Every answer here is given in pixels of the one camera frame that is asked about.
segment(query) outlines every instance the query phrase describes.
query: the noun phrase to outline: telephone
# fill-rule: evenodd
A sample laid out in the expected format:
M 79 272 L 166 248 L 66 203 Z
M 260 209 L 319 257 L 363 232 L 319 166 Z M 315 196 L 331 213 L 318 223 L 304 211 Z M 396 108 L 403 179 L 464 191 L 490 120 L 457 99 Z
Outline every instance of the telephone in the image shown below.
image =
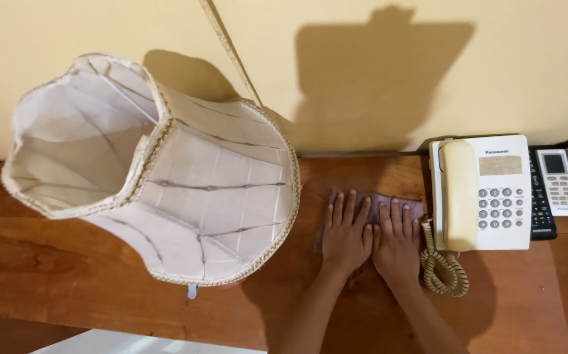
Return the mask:
M 429 145 L 433 218 L 422 223 L 424 283 L 437 293 L 462 296 L 465 272 L 453 254 L 472 249 L 528 249 L 532 185 L 524 135 L 447 139 Z M 451 274 L 446 285 L 433 273 L 435 262 Z

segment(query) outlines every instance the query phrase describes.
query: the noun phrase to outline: finger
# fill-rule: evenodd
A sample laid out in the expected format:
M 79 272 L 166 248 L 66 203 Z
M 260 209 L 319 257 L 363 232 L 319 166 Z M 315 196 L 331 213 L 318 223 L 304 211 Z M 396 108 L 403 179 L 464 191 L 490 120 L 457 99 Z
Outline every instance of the finger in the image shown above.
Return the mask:
M 365 229 L 363 229 L 363 249 L 365 254 L 369 256 L 372 253 L 372 248 L 374 245 L 374 233 L 372 232 L 372 226 L 367 224 Z
M 371 208 L 372 208 L 372 199 L 370 197 L 365 197 L 365 200 L 363 201 L 363 206 L 361 206 L 361 210 L 358 212 L 358 215 L 356 216 L 356 221 L 354 221 L 354 225 L 358 227 L 363 227 L 363 225 L 365 225 L 365 222 L 367 222 L 367 216 L 369 216 L 369 210 Z
M 411 206 L 408 204 L 404 204 L 402 209 L 402 232 L 407 239 L 413 237 L 413 214 L 411 213 Z
M 354 220 L 354 208 L 356 206 L 356 191 L 350 190 L 348 195 L 348 203 L 345 205 L 345 213 L 343 213 L 343 224 L 351 225 Z
M 400 210 L 400 201 L 394 198 L 391 201 L 391 225 L 394 227 L 394 235 L 402 235 L 402 211 Z
M 419 218 L 413 221 L 413 244 L 415 245 L 416 249 L 419 250 L 419 243 L 422 238 L 422 234 L 419 233 L 419 229 L 421 227 Z
M 374 225 L 374 253 L 378 252 L 380 249 L 380 244 L 382 242 L 382 231 L 379 225 Z
M 343 219 L 343 193 L 339 192 L 335 201 L 335 212 L 332 214 L 332 225 L 341 225 Z
M 329 229 L 330 227 L 332 227 L 332 209 L 334 207 L 332 206 L 332 203 L 327 205 L 326 208 L 326 220 L 324 222 L 324 229 Z
M 380 229 L 385 235 L 393 235 L 394 229 L 391 226 L 391 218 L 389 217 L 389 207 L 387 204 L 380 203 Z

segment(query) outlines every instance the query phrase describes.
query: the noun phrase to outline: coiled phone cord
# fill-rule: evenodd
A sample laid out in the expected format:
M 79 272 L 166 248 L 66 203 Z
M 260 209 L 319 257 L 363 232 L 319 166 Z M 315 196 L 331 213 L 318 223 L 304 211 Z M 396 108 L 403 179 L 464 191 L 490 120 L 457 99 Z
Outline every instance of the coiled phone cord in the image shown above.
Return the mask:
M 449 254 L 444 257 L 441 253 L 435 251 L 431 221 L 432 219 L 422 221 L 426 249 L 419 255 L 419 261 L 424 269 L 424 284 L 428 290 L 436 292 L 437 294 L 448 294 L 453 297 L 464 296 L 468 292 L 470 285 L 468 276 L 465 274 L 463 267 L 457 262 L 454 254 Z M 450 273 L 452 277 L 450 285 L 444 284 L 437 275 L 435 275 L 435 263 L 441 264 L 448 273 Z

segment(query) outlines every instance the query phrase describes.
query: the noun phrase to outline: white fabric lampshade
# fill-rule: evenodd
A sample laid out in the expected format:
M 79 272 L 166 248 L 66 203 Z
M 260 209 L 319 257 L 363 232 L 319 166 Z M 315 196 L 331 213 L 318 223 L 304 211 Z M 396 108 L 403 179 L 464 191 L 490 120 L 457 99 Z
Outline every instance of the white fabric lampshade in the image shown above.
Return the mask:
M 9 193 L 50 219 L 110 231 L 158 279 L 236 282 L 295 220 L 295 152 L 260 109 L 186 96 L 135 62 L 78 57 L 22 97 L 12 125 Z

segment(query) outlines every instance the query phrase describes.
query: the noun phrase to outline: white floor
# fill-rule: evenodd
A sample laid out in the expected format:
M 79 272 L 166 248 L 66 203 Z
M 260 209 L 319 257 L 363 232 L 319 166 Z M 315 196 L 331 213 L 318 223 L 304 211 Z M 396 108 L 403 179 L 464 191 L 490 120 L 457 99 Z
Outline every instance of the white floor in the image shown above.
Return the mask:
M 266 354 L 265 351 L 92 329 L 31 354 Z

